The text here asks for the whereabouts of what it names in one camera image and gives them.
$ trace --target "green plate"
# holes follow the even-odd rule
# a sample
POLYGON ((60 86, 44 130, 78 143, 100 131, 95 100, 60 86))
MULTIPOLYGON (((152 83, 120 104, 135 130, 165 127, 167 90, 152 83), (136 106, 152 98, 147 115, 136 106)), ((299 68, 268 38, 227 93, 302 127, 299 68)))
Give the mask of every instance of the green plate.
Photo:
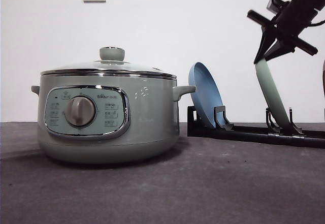
POLYGON ((266 103, 276 123, 284 129, 290 127, 289 118, 285 112, 281 97, 266 60, 263 58, 256 63, 255 69, 266 103))

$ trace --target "pot handle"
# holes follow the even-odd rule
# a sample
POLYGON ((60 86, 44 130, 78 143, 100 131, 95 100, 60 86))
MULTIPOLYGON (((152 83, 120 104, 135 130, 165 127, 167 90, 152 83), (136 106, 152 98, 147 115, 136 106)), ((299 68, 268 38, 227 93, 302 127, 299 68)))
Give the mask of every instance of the pot handle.
POLYGON ((31 91, 33 93, 36 93, 37 95, 40 94, 40 87, 39 86, 32 86, 30 89, 31 89, 31 91))
POLYGON ((173 87, 173 101, 179 101, 183 94, 194 93, 195 86, 177 86, 173 87))

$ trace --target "control knob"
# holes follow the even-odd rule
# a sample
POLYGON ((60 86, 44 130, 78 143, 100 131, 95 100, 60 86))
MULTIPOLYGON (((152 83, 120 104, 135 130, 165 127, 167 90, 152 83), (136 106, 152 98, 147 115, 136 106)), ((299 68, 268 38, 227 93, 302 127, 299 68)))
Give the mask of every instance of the control knob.
POLYGON ((86 97, 74 97, 68 102, 64 114, 70 124, 74 126, 85 126, 95 116, 95 105, 86 97))

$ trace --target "control panel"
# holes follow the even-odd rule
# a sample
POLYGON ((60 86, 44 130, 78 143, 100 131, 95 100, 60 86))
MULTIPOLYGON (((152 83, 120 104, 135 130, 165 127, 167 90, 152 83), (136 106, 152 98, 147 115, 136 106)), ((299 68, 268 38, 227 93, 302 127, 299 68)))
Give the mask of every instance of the control panel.
POLYGON ((128 99, 119 88, 64 86, 48 94, 45 125, 50 132, 115 138, 127 130, 129 123, 128 99))

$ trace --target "glass lid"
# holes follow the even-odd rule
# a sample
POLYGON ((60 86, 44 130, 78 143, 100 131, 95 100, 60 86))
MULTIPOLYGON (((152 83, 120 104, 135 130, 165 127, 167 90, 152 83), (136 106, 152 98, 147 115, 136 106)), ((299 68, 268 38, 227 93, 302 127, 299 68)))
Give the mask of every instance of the glass lid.
POLYGON ((129 63, 124 60, 125 51, 118 47, 104 47, 100 49, 102 60, 77 63, 53 70, 43 71, 41 75, 66 73, 111 73, 111 74, 138 74, 176 78, 175 75, 165 73, 158 68, 151 68, 140 64, 129 63))

